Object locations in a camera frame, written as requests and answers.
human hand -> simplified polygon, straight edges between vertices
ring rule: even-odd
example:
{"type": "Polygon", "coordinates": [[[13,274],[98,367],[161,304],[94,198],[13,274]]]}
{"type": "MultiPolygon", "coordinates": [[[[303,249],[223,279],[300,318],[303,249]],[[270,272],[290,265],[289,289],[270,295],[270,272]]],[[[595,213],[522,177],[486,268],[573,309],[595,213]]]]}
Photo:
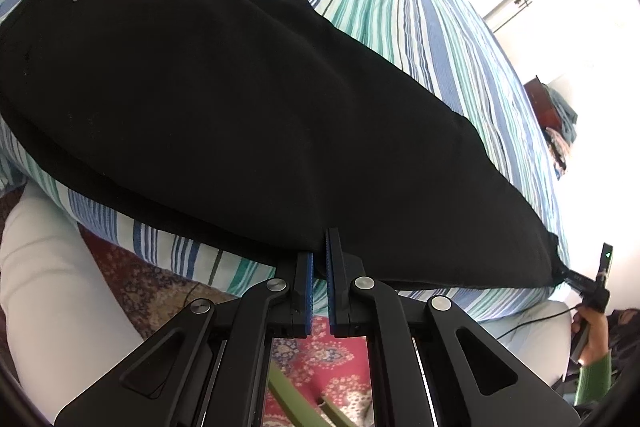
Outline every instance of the human hand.
{"type": "Polygon", "coordinates": [[[591,365],[604,358],[609,352],[609,325],[604,313],[597,312],[593,308],[580,305],[575,312],[571,330],[574,333],[580,331],[580,320],[586,320],[591,326],[589,339],[580,354],[582,365],[591,365]]]}

black cloth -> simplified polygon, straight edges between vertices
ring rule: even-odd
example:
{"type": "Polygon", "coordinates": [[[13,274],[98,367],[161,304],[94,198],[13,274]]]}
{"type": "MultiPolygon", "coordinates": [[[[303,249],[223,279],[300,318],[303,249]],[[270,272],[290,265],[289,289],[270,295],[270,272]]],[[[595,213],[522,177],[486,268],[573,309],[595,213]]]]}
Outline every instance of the black cloth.
{"type": "Polygon", "coordinates": [[[611,365],[620,373],[629,366],[633,355],[640,349],[640,310],[629,309],[635,310],[636,314],[626,324],[620,324],[620,317],[626,310],[613,310],[607,317],[611,365]]]}
{"type": "Polygon", "coordinates": [[[18,140],[143,223],[270,264],[338,227],[399,289],[559,282],[469,121],[306,0],[24,0],[0,39],[18,140]]]}

handheld device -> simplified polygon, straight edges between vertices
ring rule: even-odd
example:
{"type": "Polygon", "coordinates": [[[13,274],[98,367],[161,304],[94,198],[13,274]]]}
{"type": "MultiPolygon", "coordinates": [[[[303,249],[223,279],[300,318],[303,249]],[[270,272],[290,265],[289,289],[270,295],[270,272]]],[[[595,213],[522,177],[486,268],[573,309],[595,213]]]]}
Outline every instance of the handheld device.
{"type": "MultiPolygon", "coordinates": [[[[607,284],[607,278],[609,277],[609,271],[611,269],[611,262],[613,260],[613,247],[604,243],[602,245],[602,253],[600,254],[600,267],[598,268],[598,274],[596,275],[596,286],[597,290],[604,290],[607,284]]],[[[607,302],[602,305],[600,300],[593,298],[593,293],[580,293],[582,297],[582,304],[588,306],[590,308],[594,308],[595,310],[604,313],[606,305],[609,301],[608,292],[607,292],[607,302]]],[[[571,352],[570,358],[575,363],[578,363],[580,359],[580,355],[582,354],[582,350],[584,346],[587,345],[589,340],[589,331],[591,330],[590,324],[585,320],[580,320],[580,330],[574,334],[571,339],[571,352]]]]}
{"type": "MultiPolygon", "coordinates": [[[[68,404],[55,426],[260,427],[271,340],[310,332],[311,267],[312,255],[299,253],[241,299],[193,301],[68,404]]],[[[449,298],[405,298],[367,277],[337,229],[326,232],[326,277],[331,332],[367,337],[376,425],[580,423],[449,298]]]]}

striped bedspread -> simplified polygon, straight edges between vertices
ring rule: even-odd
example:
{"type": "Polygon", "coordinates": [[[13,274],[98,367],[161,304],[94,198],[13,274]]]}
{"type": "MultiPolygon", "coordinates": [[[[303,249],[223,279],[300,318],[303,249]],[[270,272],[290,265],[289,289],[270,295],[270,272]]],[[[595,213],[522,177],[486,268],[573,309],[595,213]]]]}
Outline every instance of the striped bedspread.
{"type": "MultiPolygon", "coordinates": [[[[560,255],[567,263],[554,195],[554,174],[545,141],[513,68],[469,3],[465,0],[309,1],[337,28],[404,70],[475,125],[500,172],[522,192],[547,228],[559,235],[560,255]]],[[[19,2],[0,0],[0,22],[19,2]]],[[[96,61],[108,59],[109,50],[96,50],[96,61]]],[[[241,295],[249,286],[273,274],[270,266],[152,229],[88,200],[43,172],[3,121],[0,121],[0,131],[3,190],[9,190],[25,175],[29,176],[57,204],[100,237],[150,263],[235,295],[241,295]]],[[[425,245],[425,255],[429,254],[429,245],[425,245]]],[[[418,299],[436,293],[449,295],[472,317],[481,320],[530,307],[548,298],[552,290],[442,289],[404,294],[418,299]]],[[[315,291],[315,309],[321,313],[326,307],[324,283],[316,281],[315,291]]]]}

red patterned rug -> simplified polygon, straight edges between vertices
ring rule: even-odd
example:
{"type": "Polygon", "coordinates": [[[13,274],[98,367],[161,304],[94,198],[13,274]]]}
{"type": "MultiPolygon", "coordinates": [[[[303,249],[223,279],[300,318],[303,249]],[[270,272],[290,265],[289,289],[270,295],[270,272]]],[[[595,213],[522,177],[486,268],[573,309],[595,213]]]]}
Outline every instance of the red patterned rug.
{"type": "MultiPolygon", "coordinates": [[[[0,198],[0,239],[4,222],[20,200],[21,190],[0,198]]],[[[187,302],[204,297],[215,303],[231,296],[145,263],[134,254],[81,230],[82,237],[109,288],[143,338],[148,338],[187,302]]],[[[0,358],[14,371],[6,342],[6,324],[0,310],[0,358]]],[[[315,405],[327,396],[358,426],[371,403],[369,363],[364,339],[336,339],[328,322],[315,317],[308,339],[277,339],[273,358],[298,390],[315,405]]],[[[280,406],[268,394],[265,427],[292,427],[280,406]]]]}

